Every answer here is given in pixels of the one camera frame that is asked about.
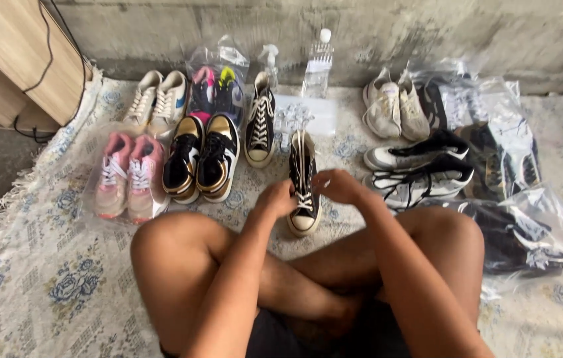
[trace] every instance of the black high-top sneaker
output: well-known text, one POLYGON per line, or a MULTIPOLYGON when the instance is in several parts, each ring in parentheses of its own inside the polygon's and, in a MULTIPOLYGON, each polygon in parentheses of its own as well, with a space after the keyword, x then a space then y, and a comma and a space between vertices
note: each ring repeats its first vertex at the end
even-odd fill
POLYGON ((164 190, 177 203, 189 204, 199 196, 196 185, 197 164, 204 142, 204 125, 197 117, 186 116, 176 127, 169 159, 164 164, 164 190))
POLYGON ((238 157, 235 123, 224 115, 213 116, 206 127, 204 150, 197 166, 197 188, 206 200, 219 203, 228 198, 238 157))
POLYGON ((314 161, 314 142, 305 131, 292 136, 290 149, 290 179, 299 199, 297 208, 288 216, 290 231, 297 237, 308 236, 317 230, 321 211, 320 196, 312 192, 312 177, 317 174, 314 161))
POLYGON ((275 152, 272 128, 274 116, 275 97, 270 91, 268 75, 260 72, 254 79, 253 107, 244 139, 246 160, 253 167, 267 166, 275 152))

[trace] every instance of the person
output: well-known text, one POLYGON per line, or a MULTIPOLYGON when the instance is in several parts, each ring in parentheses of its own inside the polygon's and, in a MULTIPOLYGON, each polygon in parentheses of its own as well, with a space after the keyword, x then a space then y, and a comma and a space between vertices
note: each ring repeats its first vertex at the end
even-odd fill
POLYGON ((341 337, 346 357, 492 357, 476 327, 484 243, 472 219, 442 207, 394 217, 341 169, 312 184, 356 206, 366 227, 290 262, 266 252, 275 221, 296 208, 290 180, 261 193, 241 233, 189 212, 138 229, 133 269, 165 357, 328 354, 299 341, 284 316, 341 337), (381 289, 336 293, 364 287, 381 289))

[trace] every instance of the blue floral rug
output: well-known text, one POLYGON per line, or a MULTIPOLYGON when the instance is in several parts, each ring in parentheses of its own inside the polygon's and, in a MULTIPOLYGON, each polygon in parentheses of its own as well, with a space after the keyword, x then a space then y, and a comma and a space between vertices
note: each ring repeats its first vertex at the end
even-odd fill
MULTIPOLYGON (((93 133, 123 115, 134 89, 133 82, 97 74, 79 116, 1 200, 0 357, 160 356, 131 269, 135 227, 80 215, 96 148, 93 133)), ((333 138, 315 140, 317 165, 343 167, 361 178, 363 152, 379 144, 361 125, 361 90, 333 88, 329 96, 338 103, 339 123, 333 138)), ((522 101, 540 145, 543 177, 563 198, 563 97, 522 101)), ((224 203, 200 199, 189 209, 239 230, 261 189, 287 177, 287 161, 278 155, 266 170, 257 170, 240 159, 224 203)), ((351 207, 325 199, 322 210, 316 234, 297 240, 279 225, 269 250, 283 259, 302 256, 364 226, 351 207)), ((541 281, 483 304, 479 328, 497 356, 563 356, 563 284, 541 281)))

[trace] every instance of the pink sneaker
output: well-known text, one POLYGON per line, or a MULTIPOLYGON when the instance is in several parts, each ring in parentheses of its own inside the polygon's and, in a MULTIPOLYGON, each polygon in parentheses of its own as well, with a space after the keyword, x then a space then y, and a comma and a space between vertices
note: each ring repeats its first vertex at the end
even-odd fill
POLYGON ((164 149, 146 134, 136 139, 129 158, 129 216, 134 224, 149 221, 164 212, 170 198, 162 187, 164 149))
POLYGON ((132 139, 124 134, 109 134, 109 143, 102 156, 102 174, 95 192, 94 211, 101 218, 122 214, 127 202, 127 170, 133 151, 132 139))
POLYGON ((215 113, 215 75, 210 67, 202 67, 191 81, 191 99, 189 115, 195 116, 206 126, 209 118, 215 113))

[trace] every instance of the grey wall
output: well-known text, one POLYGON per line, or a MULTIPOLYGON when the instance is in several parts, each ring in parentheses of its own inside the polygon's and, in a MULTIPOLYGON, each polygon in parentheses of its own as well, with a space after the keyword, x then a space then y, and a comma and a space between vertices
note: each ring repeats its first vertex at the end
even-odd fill
MULTIPOLYGON (((361 86, 410 57, 486 53, 484 73, 524 93, 563 92, 563 0, 60 0, 80 48, 109 77, 183 69, 184 53, 233 34, 254 59, 279 47, 279 80, 299 84, 306 47, 332 29, 333 86, 361 86)), ((251 76, 257 70, 251 68, 251 76)))

